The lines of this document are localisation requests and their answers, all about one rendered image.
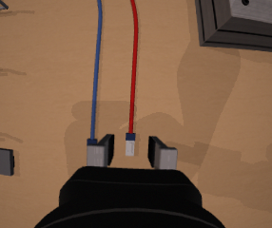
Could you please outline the blue cable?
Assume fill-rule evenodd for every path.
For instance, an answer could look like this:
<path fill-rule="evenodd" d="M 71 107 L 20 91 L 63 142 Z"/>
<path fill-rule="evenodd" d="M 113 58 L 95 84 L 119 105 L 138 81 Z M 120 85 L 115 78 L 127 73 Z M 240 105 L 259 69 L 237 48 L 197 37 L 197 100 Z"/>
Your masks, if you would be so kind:
<path fill-rule="evenodd" d="M 102 2 L 101 2 L 101 0 L 97 0 L 97 3 L 98 3 L 98 31 L 97 31 L 96 54 L 95 54 L 93 94 L 92 94 L 92 109 L 91 109 L 91 127 L 90 127 L 90 138 L 92 140 L 94 140 L 94 134 L 95 134 L 97 85 L 98 85 L 100 45 L 101 45 L 102 21 L 103 21 Z"/>

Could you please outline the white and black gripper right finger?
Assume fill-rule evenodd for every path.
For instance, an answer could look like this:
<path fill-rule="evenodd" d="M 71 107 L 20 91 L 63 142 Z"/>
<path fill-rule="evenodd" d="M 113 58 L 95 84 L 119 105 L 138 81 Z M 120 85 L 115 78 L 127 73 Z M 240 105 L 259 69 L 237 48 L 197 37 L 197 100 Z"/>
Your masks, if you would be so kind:
<path fill-rule="evenodd" d="M 177 167 L 178 150 L 167 147 L 158 137 L 148 137 L 147 157 L 154 169 L 174 169 Z"/>

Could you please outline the red patch cord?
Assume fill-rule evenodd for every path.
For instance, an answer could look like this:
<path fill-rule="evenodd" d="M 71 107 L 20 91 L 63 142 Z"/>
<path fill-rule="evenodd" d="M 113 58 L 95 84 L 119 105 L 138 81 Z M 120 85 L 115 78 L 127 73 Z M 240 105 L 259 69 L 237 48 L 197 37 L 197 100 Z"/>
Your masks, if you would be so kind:
<path fill-rule="evenodd" d="M 134 101 L 135 101 L 135 83 L 136 83 L 136 66 L 137 66 L 137 48 L 138 48 L 138 16 L 134 0 L 130 0 L 133 18 L 134 18 L 134 45 L 133 45 L 133 61 L 132 61 L 132 77 L 131 77 L 131 94 L 130 94 L 130 111 L 129 111 L 129 130 L 133 133 L 134 118 Z"/>

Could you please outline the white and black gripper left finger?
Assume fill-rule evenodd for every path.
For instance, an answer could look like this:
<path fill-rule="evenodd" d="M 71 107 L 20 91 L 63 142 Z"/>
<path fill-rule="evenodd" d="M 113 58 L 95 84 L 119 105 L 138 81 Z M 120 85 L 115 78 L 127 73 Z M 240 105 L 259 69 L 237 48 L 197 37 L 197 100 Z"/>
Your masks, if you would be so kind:
<path fill-rule="evenodd" d="M 110 166 L 114 156 L 114 136 L 106 134 L 98 143 L 87 146 L 87 166 Z"/>

